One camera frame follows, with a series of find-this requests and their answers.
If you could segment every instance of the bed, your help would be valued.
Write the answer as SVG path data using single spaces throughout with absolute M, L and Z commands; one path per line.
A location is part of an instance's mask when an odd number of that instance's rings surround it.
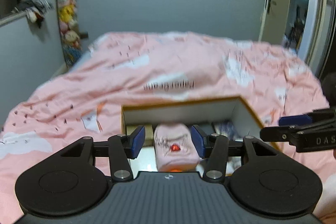
M 150 89 L 151 83 L 193 81 L 193 88 Z M 0 134 L 0 223 L 11 224 L 22 211 L 16 178 L 26 169 L 83 136 L 105 141 L 120 133 L 121 105 L 241 95 L 265 126 L 284 115 L 328 107 L 319 81 L 292 52 L 280 46 L 233 41 L 196 33 L 107 33 L 65 75 L 40 87 L 8 115 Z M 311 168 L 324 191 L 314 211 L 325 223 L 336 221 L 336 161 L 332 151 L 288 156 Z M 109 174 L 107 159 L 96 166 Z M 132 161 L 155 171 L 148 148 Z

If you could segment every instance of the gray cloth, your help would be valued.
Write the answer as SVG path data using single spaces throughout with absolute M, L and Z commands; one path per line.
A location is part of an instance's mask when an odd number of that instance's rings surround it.
M 35 7 L 42 16 L 53 9 L 53 5 L 47 0 L 21 0 L 20 3 L 15 6 L 13 12 L 25 11 L 30 7 Z

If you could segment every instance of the black circular pad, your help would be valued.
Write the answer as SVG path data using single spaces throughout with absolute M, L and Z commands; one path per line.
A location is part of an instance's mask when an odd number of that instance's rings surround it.
M 23 210 L 39 216 L 61 217 L 91 208 L 102 199 L 107 188 L 105 175 L 94 166 L 59 157 L 21 174 L 15 192 Z
M 284 155 L 258 157 L 238 168 L 229 189 L 239 203 L 264 215 L 312 212 L 321 193 L 320 178 Z

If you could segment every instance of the blue gripper pad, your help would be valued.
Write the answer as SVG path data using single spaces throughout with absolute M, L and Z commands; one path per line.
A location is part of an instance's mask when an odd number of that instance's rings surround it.
M 205 147 L 204 147 L 204 142 L 203 142 L 203 137 L 199 134 L 199 132 L 196 130 L 195 127 L 190 127 L 190 135 L 191 135 L 191 140 L 193 141 L 193 144 L 196 148 L 196 151 L 198 155 L 201 158 L 205 157 Z
M 308 115 L 297 115 L 297 116 L 286 116 L 281 117 L 278 125 L 279 126 L 304 126 L 305 124 L 312 123 L 313 120 Z
M 141 127 L 141 128 L 137 127 L 133 131 L 133 133 L 135 133 L 136 131 L 139 131 L 139 132 L 134 137 L 133 144 L 132 144 L 132 147 L 131 147 L 132 157 L 134 159 L 137 158 L 137 156 L 139 155 L 140 150 L 141 150 L 141 148 L 143 146 L 143 143 L 145 142 L 145 135 L 146 135 L 145 127 Z

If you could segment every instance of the door handle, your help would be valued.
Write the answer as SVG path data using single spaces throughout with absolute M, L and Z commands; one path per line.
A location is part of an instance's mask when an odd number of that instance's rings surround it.
M 274 0 L 268 0 L 268 5 L 267 5 L 267 14 L 269 14 L 269 11 L 271 10 L 271 4 L 277 5 L 277 2 Z

